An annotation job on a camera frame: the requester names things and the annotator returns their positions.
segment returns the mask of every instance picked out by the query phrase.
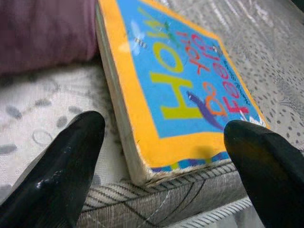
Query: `purple cushion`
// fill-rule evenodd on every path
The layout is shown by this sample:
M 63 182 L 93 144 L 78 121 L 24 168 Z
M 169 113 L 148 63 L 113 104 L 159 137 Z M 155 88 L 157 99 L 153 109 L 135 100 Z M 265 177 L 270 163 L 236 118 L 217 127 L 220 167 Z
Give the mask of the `purple cushion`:
M 91 59 L 95 0 L 0 1 L 0 75 Z

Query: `gray patterned fabric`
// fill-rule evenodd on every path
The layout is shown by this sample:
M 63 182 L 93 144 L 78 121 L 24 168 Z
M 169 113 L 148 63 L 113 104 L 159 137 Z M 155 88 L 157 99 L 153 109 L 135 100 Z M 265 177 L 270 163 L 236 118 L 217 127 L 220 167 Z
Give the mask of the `gray patterned fabric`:
M 272 130 L 304 148 L 302 12 L 289 0 L 161 2 L 222 38 Z M 100 65 L 0 78 L 0 198 L 76 114 L 96 110 L 106 119 L 105 140 L 78 227 L 165 227 L 203 213 L 203 222 L 182 224 L 202 227 L 249 206 L 231 163 L 153 188 L 130 183 Z
M 248 197 L 229 203 L 215 210 L 198 214 L 168 228 L 263 228 Z

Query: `yellow letter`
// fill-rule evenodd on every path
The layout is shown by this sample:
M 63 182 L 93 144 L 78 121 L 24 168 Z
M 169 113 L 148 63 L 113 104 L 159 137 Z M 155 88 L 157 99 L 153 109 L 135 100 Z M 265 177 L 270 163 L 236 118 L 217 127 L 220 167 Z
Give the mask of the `yellow letter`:
M 187 107 L 180 92 L 180 86 L 193 88 L 192 82 L 178 77 L 165 74 L 150 72 L 150 78 L 155 83 L 167 83 L 172 86 L 173 92 L 179 103 L 178 107 L 171 108 L 161 106 L 161 111 L 165 119 L 190 119 L 202 118 L 200 110 L 197 107 Z
M 171 67 L 163 61 L 163 59 L 161 57 L 161 50 L 167 50 L 168 52 L 170 52 L 173 55 L 174 60 L 175 60 L 175 67 Z M 164 43 L 155 42 L 153 44 L 153 53 L 156 56 L 156 59 L 158 60 L 158 62 L 167 70 L 175 72 L 175 73 L 180 73 L 183 71 L 181 59 L 178 56 L 178 54 L 174 51 L 173 48 L 165 45 Z
M 160 37 L 160 38 L 169 38 L 168 35 L 164 32 L 161 32 L 162 29 L 165 29 L 164 24 L 161 24 L 156 19 L 154 19 L 149 13 L 144 11 L 141 7 L 138 7 L 137 9 L 141 14 L 148 17 L 150 20 L 145 20 L 144 23 L 151 27 L 154 30 L 153 32 L 147 32 L 149 37 Z

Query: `board book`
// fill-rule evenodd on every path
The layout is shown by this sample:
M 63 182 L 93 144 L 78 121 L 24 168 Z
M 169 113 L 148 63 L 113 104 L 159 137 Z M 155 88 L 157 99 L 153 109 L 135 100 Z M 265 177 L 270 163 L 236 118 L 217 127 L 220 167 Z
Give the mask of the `board book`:
M 99 0 L 96 30 L 135 184 L 228 162 L 230 120 L 266 126 L 215 34 L 151 0 Z

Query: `cartoon bee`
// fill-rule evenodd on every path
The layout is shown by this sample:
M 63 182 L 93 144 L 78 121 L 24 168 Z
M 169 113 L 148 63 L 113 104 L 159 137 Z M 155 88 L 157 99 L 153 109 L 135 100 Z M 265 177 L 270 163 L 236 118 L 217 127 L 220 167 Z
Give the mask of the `cartoon bee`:
M 140 47 L 147 48 L 148 45 L 143 41 L 144 32 L 140 31 L 138 24 L 134 20 L 131 20 L 131 31 L 134 38 L 119 46 L 119 50 L 122 52 L 131 50 L 137 56 L 140 53 Z

